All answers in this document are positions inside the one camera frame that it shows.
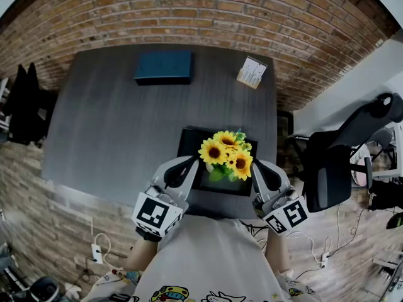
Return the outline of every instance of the blue box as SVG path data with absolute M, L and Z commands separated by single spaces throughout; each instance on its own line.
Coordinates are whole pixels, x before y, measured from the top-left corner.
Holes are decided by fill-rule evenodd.
M 188 85 L 191 75 L 192 53 L 173 50 L 142 53 L 134 79 L 138 85 Z

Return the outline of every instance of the red brick wall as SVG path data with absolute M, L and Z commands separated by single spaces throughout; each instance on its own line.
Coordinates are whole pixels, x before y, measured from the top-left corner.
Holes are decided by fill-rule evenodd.
M 82 50 L 192 43 L 275 60 L 278 107 L 299 109 L 399 28 L 376 0 L 36 0 L 0 28 L 0 77 L 35 62 L 58 89 Z

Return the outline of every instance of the gray table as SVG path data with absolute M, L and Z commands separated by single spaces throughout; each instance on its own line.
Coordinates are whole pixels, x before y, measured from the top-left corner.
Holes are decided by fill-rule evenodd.
M 191 50 L 190 85 L 138 86 L 141 52 Z M 276 162 L 273 61 L 254 90 L 236 81 L 245 52 L 190 45 L 129 45 L 78 53 L 60 92 L 45 144 L 42 176 L 134 206 L 157 167 L 173 159 L 182 129 L 242 128 L 258 158 Z M 191 205 L 233 218 L 254 218 L 250 197 L 192 190 Z

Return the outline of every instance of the armrest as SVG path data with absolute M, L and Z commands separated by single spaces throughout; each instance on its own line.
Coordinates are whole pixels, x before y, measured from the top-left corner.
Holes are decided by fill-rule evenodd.
M 372 187 L 372 165 L 371 158 L 364 158 L 365 165 L 350 164 L 350 169 L 353 171 L 362 172 L 366 175 L 366 187 L 370 189 Z

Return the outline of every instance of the wall outlet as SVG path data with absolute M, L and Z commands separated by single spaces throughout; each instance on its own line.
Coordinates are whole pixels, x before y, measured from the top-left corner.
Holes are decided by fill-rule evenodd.
M 101 246 L 91 244 L 91 248 L 93 250 L 93 258 L 94 262 L 97 264 L 103 264 L 102 253 L 101 253 Z
M 321 268 L 327 266 L 327 261 L 329 260 L 329 252 L 324 252 L 322 254 L 322 260 L 321 260 Z
M 6 221 L 6 216 L 4 215 L 3 209 L 0 209 L 0 216 L 2 221 Z

